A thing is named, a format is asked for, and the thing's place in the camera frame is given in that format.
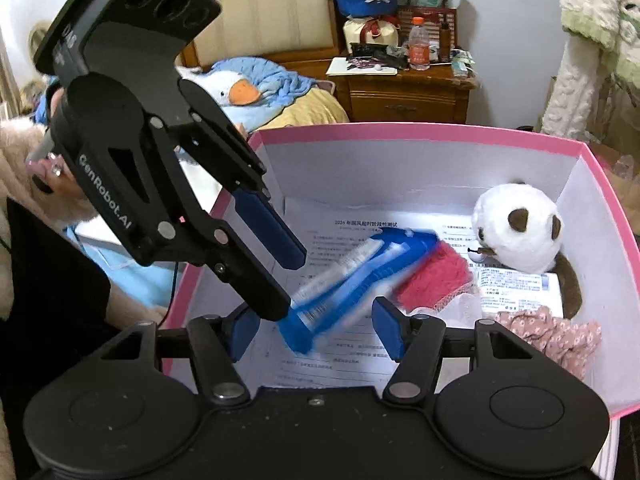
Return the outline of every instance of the blue blanket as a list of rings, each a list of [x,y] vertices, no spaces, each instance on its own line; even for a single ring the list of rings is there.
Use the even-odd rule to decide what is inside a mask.
[[[279,64],[261,57],[233,57],[217,62],[211,72],[231,70],[244,75],[262,94],[260,100],[246,106],[223,106],[222,110],[235,124],[242,123],[249,133],[277,117],[315,84],[315,80],[290,72]]]

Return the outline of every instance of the wooden nightstand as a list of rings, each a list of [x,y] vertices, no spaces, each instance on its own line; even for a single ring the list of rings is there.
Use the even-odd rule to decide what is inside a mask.
[[[449,65],[400,71],[395,76],[331,76],[336,97],[352,121],[458,123],[466,121],[475,78],[454,77]]]

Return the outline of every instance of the plastic bottle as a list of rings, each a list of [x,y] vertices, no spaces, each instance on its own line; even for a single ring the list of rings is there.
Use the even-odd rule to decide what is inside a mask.
[[[414,26],[409,33],[409,65],[414,70],[429,68],[429,31],[424,26],[424,18],[414,16]]]
[[[625,180],[631,180],[634,177],[635,166],[636,162],[631,155],[623,155],[613,167],[613,174]]]

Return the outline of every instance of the panda plush toy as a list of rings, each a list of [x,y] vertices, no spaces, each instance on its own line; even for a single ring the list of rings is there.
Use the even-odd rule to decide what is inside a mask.
[[[471,220],[478,253],[519,272],[556,273],[564,317],[575,316],[582,305],[580,285],[560,252],[564,224],[548,196],[527,184],[501,184],[480,196]]]

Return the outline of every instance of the white duck plush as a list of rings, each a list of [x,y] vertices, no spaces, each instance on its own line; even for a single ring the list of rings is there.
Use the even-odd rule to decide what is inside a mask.
[[[200,74],[176,67],[184,79],[202,86],[220,106],[244,106],[260,99],[260,91],[238,72],[218,70]]]
[[[484,254],[511,269],[542,274],[556,265],[562,218],[556,204],[527,184],[501,184],[483,193],[471,217]]]

